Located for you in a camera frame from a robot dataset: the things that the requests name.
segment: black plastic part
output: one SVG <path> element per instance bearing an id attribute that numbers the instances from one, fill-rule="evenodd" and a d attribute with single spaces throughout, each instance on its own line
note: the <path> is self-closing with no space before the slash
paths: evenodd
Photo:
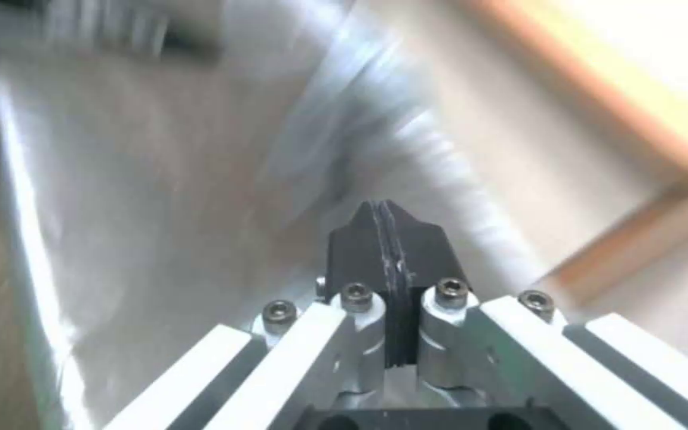
<path id="1" fill-rule="evenodd" d="M 360 409 L 314 411 L 295 430 L 565 430 L 548 408 Z"/>
<path id="2" fill-rule="evenodd" d="M 440 226 L 415 219 L 392 201 L 367 201 L 328 237 L 325 300 L 360 282 L 387 304 L 385 367 L 415 364 L 421 294 L 440 278 L 466 283 Z"/>

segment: silver metal block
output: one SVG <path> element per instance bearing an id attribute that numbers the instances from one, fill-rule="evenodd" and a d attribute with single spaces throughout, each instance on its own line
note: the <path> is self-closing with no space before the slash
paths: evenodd
<path id="1" fill-rule="evenodd" d="M 513 297 L 470 309 L 462 337 L 473 375 L 487 361 L 514 405 L 549 406 L 571 428 L 683 428 Z"/>
<path id="2" fill-rule="evenodd" d="M 688 357 L 617 314 L 568 326 L 564 335 L 688 427 Z"/>
<path id="3" fill-rule="evenodd" d="M 343 309 L 341 294 L 331 299 L 331 307 Z M 344 383 L 343 392 L 363 394 L 384 387 L 385 365 L 385 318 L 386 304 L 374 294 L 370 308 L 361 312 L 350 312 L 355 320 L 355 350 L 360 355 L 356 373 Z"/>
<path id="4" fill-rule="evenodd" d="M 284 327 L 284 329 L 282 330 L 277 330 L 275 327 L 271 327 L 270 330 L 268 330 L 267 321 L 265 318 L 265 310 L 267 310 L 266 308 L 272 305 L 274 302 L 278 302 L 278 300 L 273 300 L 267 306 L 265 306 L 265 309 L 263 309 L 262 312 L 259 315 L 257 315 L 254 318 L 254 321 L 251 323 L 251 332 L 265 340 L 265 345 L 267 345 L 267 349 L 275 348 L 275 345 L 278 344 L 278 342 L 281 340 L 286 331 L 289 330 L 290 325 L 294 324 L 294 321 L 302 313 L 300 308 L 296 306 L 294 321 L 290 321 L 288 327 Z"/>
<path id="5" fill-rule="evenodd" d="M 292 428 L 304 409 L 328 408 L 355 373 L 355 324 L 313 303 L 205 428 Z"/>
<path id="6" fill-rule="evenodd" d="M 453 349 L 459 347 L 460 328 L 466 310 L 480 304 L 469 293 L 463 308 L 448 308 L 437 303 L 435 287 L 421 296 L 421 319 L 418 340 L 418 378 L 437 388 L 466 386 L 464 365 L 456 360 Z"/>
<path id="7" fill-rule="evenodd" d="M 265 351 L 262 342 L 250 334 L 218 325 L 118 413 L 106 429 L 203 426 Z"/>

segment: bolt head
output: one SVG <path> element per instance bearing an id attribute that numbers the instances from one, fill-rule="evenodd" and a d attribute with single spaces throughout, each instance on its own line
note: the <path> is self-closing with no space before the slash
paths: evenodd
<path id="1" fill-rule="evenodd" d="M 469 300 L 469 286 L 456 278 L 442 278 L 437 281 L 434 300 L 445 309 L 461 309 Z"/>
<path id="2" fill-rule="evenodd" d="M 344 285 L 341 295 L 342 308 L 349 312 L 367 312 L 373 305 L 373 291 L 360 282 Z"/>
<path id="3" fill-rule="evenodd" d="M 289 300 L 273 300 L 262 309 L 265 330 L 271 334 L 284 334 L 296 319 L 296 305 Z"/>
<path id="4" fill-rule="evenodd" d="M 325 297 L 325 276 L 315 278 L 315 296 Z"/>
<path id="5" fill-rule="evenodd" d="M 542 320 L 551 322 L 554 319 L 557 307 L 548 294 L 537 290 L 525 290 L 519 294 L 517 300 Z"/>

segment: mounting hole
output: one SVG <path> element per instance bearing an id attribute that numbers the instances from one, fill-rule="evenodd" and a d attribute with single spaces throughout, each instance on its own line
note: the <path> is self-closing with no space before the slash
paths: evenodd
<path id="1" fill-rule="evenodd" d="M 545 306 L 548 303 L 546 297 L 540 296 L 540 294 L 530 294 L 527 296 L 527 301 L 536 306 Z"/>
<path id="2" fill-rule="evenodd" d="M 532 430 L 532 426 L 515 414 L 497 413 L 488 420 L 488 430 Z"/>
<path id="3" fill-rule="evenodd" d="M 317 430 L 360 430 L 360 426 L 347 416 L 335 414 L 322 420 Z"/>

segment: wooden edge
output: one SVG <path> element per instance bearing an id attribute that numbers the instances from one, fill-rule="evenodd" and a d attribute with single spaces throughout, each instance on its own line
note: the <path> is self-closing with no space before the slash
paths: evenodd
<path id="1" fill-rule="evenodd" d="M 688 240 L 688 191 L 671 190 L 557 266 L 539 284 L 584 304 Z"/>
<path id="2" fill-rule="evenodd" d="M 510 33 L 688 176 L 688 101 L 601 43 L 550 0 L 460 1 Z"/>

